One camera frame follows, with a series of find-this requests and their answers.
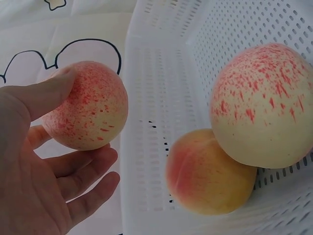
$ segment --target palm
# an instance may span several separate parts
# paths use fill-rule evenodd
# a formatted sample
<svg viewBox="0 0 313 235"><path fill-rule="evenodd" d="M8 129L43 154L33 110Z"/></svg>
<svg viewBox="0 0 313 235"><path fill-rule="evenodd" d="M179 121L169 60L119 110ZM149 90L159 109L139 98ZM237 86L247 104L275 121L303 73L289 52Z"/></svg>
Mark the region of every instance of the palm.
<svg viewBox="0 0 313 235"><path fill-rule="evenodd" d="M5 234L64 235L93 214L116 188L118 175L109 173L94 190L78 197L116 161L117 154L109 146L43 160L33 149L48 139L42 126L31 128L20 155L4 171L1 187L8 198L0 207L18 225L8 227Z"/></svg>

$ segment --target red-speckled peach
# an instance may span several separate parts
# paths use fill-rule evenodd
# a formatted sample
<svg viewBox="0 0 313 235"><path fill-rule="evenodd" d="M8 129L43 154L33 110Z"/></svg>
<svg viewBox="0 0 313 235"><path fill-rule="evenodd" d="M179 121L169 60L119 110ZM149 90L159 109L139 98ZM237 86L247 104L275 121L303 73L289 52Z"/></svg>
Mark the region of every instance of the red-speckled peach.
<svg viewBox="0 0 313 235"><path fill-rule="evenodd" d="M125 125L126 89L120 77L101 63L82 61L69 66L77 73L72 91L61 106L42 117L43 126L69 148L98 149L112 141Z"/></svg>
<svg viewBox="0 0 313 235"><path fill-rule="evenodd" d="M211 129L180 137L166 164L170 194L190 211L218 215L230 213L250 197L256 167L243 165L219 146Z"/></svg>
<svg viewBox="0 0 313 235"><path fill-rule="evenodd" d="M210 117L217 141L233 159L290 166L313 147L313 68L282 44L249 48L219 74Z"/></svg>

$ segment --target peach skin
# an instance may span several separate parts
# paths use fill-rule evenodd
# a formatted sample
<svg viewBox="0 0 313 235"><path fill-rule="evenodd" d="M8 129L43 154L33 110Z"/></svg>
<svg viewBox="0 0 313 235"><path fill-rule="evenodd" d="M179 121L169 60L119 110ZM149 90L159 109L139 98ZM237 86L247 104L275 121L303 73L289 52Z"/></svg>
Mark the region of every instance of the peach skin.
<svg viewBox="0 0 313 235"><path fill-rule="evenodd" d="M42 117L43 126L64 146L98 149L112 141L126 123L126 89L121 78L104 64L82 61L69 67L77 73L72 91L61 106Z"/></svg>
<svg viewBox="0 0 313 235"><path fill-rule="evenodd" d="M249 199L256 171L256 167L229 157L211 129L200 129L172 145L166 180L171 195L185 208L219 215L236 210Z"/></svg>

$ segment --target red speckle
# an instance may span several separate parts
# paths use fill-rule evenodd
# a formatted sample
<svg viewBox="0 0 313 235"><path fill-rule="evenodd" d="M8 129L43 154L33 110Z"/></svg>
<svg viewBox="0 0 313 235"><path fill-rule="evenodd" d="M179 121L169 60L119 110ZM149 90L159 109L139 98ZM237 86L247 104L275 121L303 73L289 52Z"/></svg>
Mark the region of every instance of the red speckle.
<svg viewBox="0 0 313 235"><path fill-rule="evenodd" d="M226 112L226 109L225 109L225 101L224 100L222 100L222 103L221 103L221 110L222 110L222 112Z"/></svg>
<svg viewBox="0 0 313 235"><path fill-rule="evenodd" d="M242 100L244 100L243 93L242 93L242 92L239 92L239 95L240 95L240 98L241 98Z"/></svg>
<svg viewBox="0 0 313 235"><path fill-rule="evenodd" d="M254 115L255 111L252 111L251 109L246 109L246 115L250 118L252 123L254 122Z"/></svg>
<svg viewBox="0 0 313 235"><path fill-rule="evenodd" d="M302 105L300 97L298 97L298 100L299 100L299 103L300 103L300 106L301 106L301 110L302 110L302 112L304 112L303 105Z"/></svg>
<svg viewBox="0 0 313 235"><path fill-rule="evenodd" d="M269 103L271 104L271 106L272 106L273 108L275 108L275 106L274 106L274 100L273 100L272 97L269 99Z"/></svg>
<svg viewBox="0 0 313 235"><path fill-rule="evenodd" d="M294 120L294 122L295 122L295 116L294 116L294 110L293 110L293 108L290 108L289 112L290 112L290 114L291 114L291 116L293 117L293 120Z"/></svg>
<svg viewBox="0 0 313 235"><path fill-rule="evenodd" d="M257 90L259 90L259 88L258 88L258 82L257 81L254 81L253 82L253 87L254 87L254 89L257 91Z"/></svg>

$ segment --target basket hole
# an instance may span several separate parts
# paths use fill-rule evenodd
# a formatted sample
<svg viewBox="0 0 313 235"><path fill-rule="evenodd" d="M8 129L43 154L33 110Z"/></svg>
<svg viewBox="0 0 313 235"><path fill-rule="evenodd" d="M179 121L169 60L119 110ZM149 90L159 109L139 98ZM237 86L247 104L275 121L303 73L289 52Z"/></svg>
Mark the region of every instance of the basket hole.
<svg viewBox="0 0 313 235"><path fill-rule="evenodd" d="M308 217L309 214L310 214L310 212L307 212L307 213L300 219L299 222L302 222L303 220L305 220L305 219Z"/></svg>

